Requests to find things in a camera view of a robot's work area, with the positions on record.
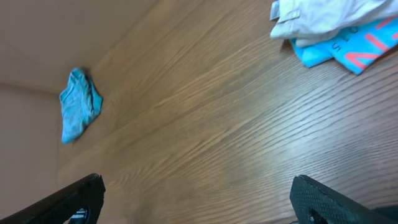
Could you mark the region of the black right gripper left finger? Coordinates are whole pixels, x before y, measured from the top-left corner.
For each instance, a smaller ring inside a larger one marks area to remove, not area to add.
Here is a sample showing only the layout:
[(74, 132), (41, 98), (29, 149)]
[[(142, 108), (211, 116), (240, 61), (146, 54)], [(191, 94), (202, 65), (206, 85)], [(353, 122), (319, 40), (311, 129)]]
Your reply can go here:
[(1, 220), (3, 224), (96, 224), (106, 189), (102, 176), (90, 174), (35, 204)]

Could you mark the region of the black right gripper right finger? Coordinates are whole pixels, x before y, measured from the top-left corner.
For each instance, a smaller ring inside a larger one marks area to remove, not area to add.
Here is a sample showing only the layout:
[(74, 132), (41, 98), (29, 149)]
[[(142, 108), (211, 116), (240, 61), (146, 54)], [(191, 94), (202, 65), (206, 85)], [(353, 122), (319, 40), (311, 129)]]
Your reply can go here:
[(298, 224), (395, 224), (395, 206), (368, 209), (307, 175), (294, 177), (290, 201)]

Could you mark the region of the light blue denim jeans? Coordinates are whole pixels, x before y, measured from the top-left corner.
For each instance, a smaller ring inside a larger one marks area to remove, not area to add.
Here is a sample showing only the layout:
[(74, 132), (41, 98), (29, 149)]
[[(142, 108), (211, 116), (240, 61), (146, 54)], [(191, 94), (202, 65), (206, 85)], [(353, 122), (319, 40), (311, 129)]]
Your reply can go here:
[(74, 68), (59, 99), (62, 113), (62, 143), (70, 144), (100, 115), (103, 97), (97, 92), (91, 77), (84, 70)]

